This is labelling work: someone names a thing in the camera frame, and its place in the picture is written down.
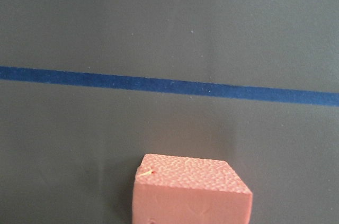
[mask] gray surface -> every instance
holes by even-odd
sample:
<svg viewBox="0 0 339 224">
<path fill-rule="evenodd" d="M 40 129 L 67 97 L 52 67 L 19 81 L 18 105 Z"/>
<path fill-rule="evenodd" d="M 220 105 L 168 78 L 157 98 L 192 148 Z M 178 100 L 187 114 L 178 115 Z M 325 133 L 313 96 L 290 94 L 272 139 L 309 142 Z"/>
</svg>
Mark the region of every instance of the gray surface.
<svg viewBox="0 0 339 224">
<path fill-rule="evenodd" d="M 0 1 L 2 66 L 339 92 L 338 0 Z M 339 219 L 338 108 L 0 89 L 1 223 L 130 223 L 145 153 L 228 161 L 251 224 Z"/>
</svg>

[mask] pink foam block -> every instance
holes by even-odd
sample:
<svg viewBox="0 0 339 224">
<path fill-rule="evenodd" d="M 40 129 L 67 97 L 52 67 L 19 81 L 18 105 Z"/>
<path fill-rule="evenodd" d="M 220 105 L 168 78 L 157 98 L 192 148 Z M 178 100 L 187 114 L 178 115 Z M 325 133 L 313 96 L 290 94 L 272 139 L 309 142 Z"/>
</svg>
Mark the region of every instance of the pink foam block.
<svg viewBox="0 0 339 224">
<path fill-rule="evenodd" d="M 133 224 L 248 224 L 252 192 L 225 161 L 146 154 Z"/>
</svg>

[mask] blue stripe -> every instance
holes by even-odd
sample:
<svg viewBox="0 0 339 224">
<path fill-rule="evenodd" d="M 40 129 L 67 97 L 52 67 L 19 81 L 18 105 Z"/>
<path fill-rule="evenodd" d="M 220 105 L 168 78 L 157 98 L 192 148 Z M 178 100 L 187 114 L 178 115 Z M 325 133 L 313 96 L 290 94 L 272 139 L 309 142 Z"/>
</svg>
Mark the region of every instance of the blue stripe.
<svg viewBox="0 0 339 224">
<path fill-rule="evenodd" d="M 0 79 L 245 100 L 339 106 L 339 93 L 0 66 Z"/>
</svg>

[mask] blue line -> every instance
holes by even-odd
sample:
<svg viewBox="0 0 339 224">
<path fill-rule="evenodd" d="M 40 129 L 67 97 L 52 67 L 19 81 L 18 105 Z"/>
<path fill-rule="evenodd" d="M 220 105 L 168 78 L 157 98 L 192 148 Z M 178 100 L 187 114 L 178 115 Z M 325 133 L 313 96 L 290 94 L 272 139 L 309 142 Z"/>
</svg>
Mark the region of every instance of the blue line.
<svg viewBox="0 0 339 224">
<path fill-rule="evenodd" d="M 245 100 L 339 106 L 339 93 L 293 89 L 235 86 L 181 80 L 80 73 L 59 70 L 0 66 L 0 79 L 89 86 L 135 91 L 175 93 Z"/>
</svg>

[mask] textured top surface of block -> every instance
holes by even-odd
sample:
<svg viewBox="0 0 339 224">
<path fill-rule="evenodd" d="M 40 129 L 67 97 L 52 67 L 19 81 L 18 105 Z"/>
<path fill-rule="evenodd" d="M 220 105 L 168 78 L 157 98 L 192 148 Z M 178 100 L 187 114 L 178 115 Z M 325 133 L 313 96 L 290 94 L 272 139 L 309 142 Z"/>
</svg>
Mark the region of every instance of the textured top surface of block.
<svg viewBox="0 0 339 224">
<path fill-rule="evenodd" d="M 223 160 L 146 154 L 136 173 L 136 183 L 251 194 Z"/>
</svg>

